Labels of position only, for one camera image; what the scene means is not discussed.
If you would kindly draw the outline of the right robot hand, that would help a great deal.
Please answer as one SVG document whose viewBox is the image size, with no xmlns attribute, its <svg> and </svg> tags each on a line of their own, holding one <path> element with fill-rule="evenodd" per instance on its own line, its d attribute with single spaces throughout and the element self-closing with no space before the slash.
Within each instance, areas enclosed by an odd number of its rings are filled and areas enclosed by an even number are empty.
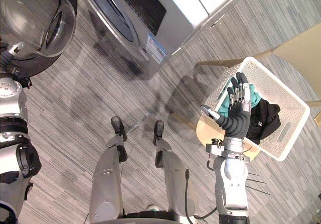
<svg viewBox="0 0 321 224">
<path fill-rule="evenodd" d="M 205 104 L 201 105 L 201 111 L 225 131 L 225 137 L 243 140 L 250 124 L 250 87 L 247 77 L 242 72 L 237 72 L 236 76 L 231 78 L 231 83 L 232 87 L 227 88 L 229 97 L 227 117 L 211 110 Z"/>
</svg>

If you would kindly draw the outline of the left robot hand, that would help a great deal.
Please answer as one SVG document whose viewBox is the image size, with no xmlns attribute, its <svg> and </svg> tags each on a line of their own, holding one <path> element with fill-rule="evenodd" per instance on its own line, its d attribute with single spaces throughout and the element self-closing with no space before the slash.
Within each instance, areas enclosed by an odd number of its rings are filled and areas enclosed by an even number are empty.
<svg viewBox="0 0 321 224">
<path fill-rule="evenodd" d="M 13 45 L 1 41 L 1 73 L 8 73 L 8 65 L 12 63 L 15 56 L 26 46 L 20 41 Z"/>
</svg>

